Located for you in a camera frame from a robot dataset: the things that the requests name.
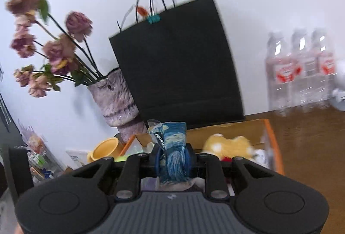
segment cardboard box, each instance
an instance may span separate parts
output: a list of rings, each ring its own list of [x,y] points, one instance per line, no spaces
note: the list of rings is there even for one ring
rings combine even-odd
[[[246,137],[255,149],[264,149],[269,158],[270,167],[284,175],[282,157],[268,119],[257,119],[244,122],[226,123],[187,130],[187,143],[190,143],[196,152],[200,152],[208,139],[213,134],[222,134],[227,139],[238,136]],[[130,138],[120,155],[124,155],[137,139],[142,146],[152,142],[149,134],[137,134]]]

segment green leaf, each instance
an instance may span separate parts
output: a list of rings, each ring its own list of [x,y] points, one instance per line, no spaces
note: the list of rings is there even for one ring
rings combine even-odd
[[[44,23],[48,24],[48,14],[49,14],[49,4],[47,0],[39,0],[38,2],[38,11]]]
[[[60,76],[54,76],[51,80],[54,81],[55,83],[60,83],[64,81],[64,79]]]
[[[45,72],[44,75],[45,75],[49,80],[51,80],[52,78],[54,78],[54,75],[53,75],[52,73]]]
[[[82,71],[83,73],[85,73],[85,72],[88,72],[88,70],[84,67],[84,66],[80,66],[80,71]]]
[[[84,82],[84,74],[78,70],[71,72],[72,78],[75,80],[74,86],[77,87]]]
[[[61,88],[57,85],[53,85],[53,90],[59,92],[59,91],[61,91]]]
[[[33,77],[34,77],[34,78],[39,78],[39,77],[42,76],[42,75],[43,75],[43,73],[37,73],[37,74],[34,74]]]
[[[34,65],[29,65],[22,68],[22,72],[32,72],[35,69]]]
[[[46,73],[50,73],[51,72],[51,65],[50,64],[45,64],[43,65],[44,70]]]

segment wooden table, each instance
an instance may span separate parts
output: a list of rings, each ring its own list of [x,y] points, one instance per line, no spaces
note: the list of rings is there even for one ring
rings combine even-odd
[[[345,112],[334,108],[286,118],[273,112],[247,116],[269,119],[275,132],[287,177],[321,192],[329,203],[322,234],[345,233]]]

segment flower stem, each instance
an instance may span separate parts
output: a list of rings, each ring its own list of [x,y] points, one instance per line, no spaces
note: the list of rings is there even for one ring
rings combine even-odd
[[[41,70],[33,70],[33,71],[30,72],[30,73],[41,73],[41,74],[44,74],[45,72],[43,72],[43,71],[41,71]],[[73,79],[73,77],[68,76],[68,75],[55,75],[55,77],[60,77],[60,78],[63,78],[64,80],[75,82],[75,80]]]
[[[41,56],[43,56],[44,58],[48,59],[48,57],[46,55],[43,55],[42,53],[38,52],[37,50],[35,50],[35,52]]]
[[[91,60],[93,62],[93,66],[97,72],[97,74],[100,76],[100,77],[103,77],[104,75],[97,69],[97,66],[96,66],[96,62],[94,61],[94,58],[92,57],[92,54],[91,54],[91,51],[90,51],[90,48],[89,48],[89,45],[87,44],[87,41],[86,41],[86,38],[84,37],[84,42],[85,42],[85,45],[86,45],[86,48],[90,54],[90,57],[91,57]]]
[[[85,69],[87,69],[94,77],[97,78],[97,75],[82,61],[82,59],[77,54],[75,54],[75,57],[77,58],[79,63],[85,67]],[[96,82],[96,80],[91,75],[89,75],[89,78],[92,82]]]
[[[40,46],[44,47],[44,45],[43,45],[43,44],[41,44],[41,43],[39,43],[39,42],[37,42],[37,41],[33,41],[33,42],[35,42],[35,43],[37,43],[38,45],[40,45]]]
[[[36,23],[37,25],[39,25],[39,26],[40,26],[48,35],[50,35],[53,39],[57,40],[57,38],[54,37],[54,35],[51,34],[51,32],[49,32],[41,23],[39,23],[39,21],[35,21],[35,23]]]
[[[91,61],[90,57],[87,55],[87,53],[85,52],[85,50],[79,45],[77,44],[74,39],[65,32],[65,30],[59,25],[59,23],[48,13],[48,16],[50,17],[51,20],[53,20],[53,22],[55,23],[55,25],[66,35],[68,36],[68,38],[76,45],[76,47],[78,47],[83,53],[84,55],[86,56],[86,58],[89,60],[89,62],[91,63],[91,65],[96,69],[96,67],[93,65],[93,62]],[[89,69],[89,72],[91,72],[91,74],[93,74],[96,78],[99,78],[94,72],[92,72],[90,69]]]

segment teal clip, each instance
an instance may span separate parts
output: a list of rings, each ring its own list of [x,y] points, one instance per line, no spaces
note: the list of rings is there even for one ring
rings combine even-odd
[[[158,14],[147,17],[147,20],[150,24],[157,23],[160,20],[160,16]]]

